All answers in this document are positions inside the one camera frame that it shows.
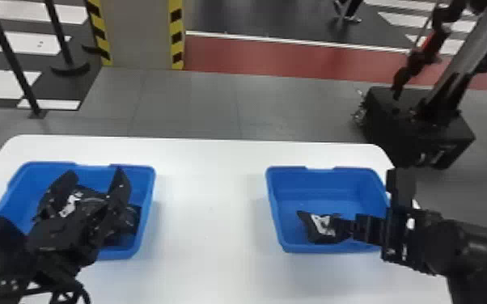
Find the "blue plastic bin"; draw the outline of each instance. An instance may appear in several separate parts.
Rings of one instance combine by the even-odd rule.
[[[117,167],[121,167],[129,177],[132,186],[129,204],[141,207],[140,223],[136,235],[124,236],[118,246],[102,248],[98,259],[128,259],[140,248],[149,217],[155,183],[155,170],[152,167],[129,165],[93,167],[80,166],[76,163],[25,163],[11,178],[6,193],[0,200],[0,216],[9,219],[27,234],[32,228],[32,217],[36,215],[36,208],[41,197],[60,175],[68,170],[73,170],[79,177],[78,183],[82,186],[99,192],[107,192]]]
[[[340,213],[349,220],[354,220],[357,213],[385,217],[388,206],[385,186],[371,169],[270,167],[266,179],[277,239],[284,251],[347,253],[379,250],[379,247],[352,239],[338,244],[310,243],[306,228],[296,214],[298,210],[315,214]]]

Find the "yellow and black striped pole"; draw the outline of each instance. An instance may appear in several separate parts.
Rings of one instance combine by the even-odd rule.
[[[182,70],[184,67],[185,42],[183,0],[168,0],[168,21],[170,23],[170,56],[172,59],[172,69]]]
[[[85,1],[87,13],[91,19],[92,34],[95,36],[98,53],[102,58],[102,65],[113,65],[112,55],[110,53],[108,33],[104,17],[102,16],[102,6],[100,0]]]

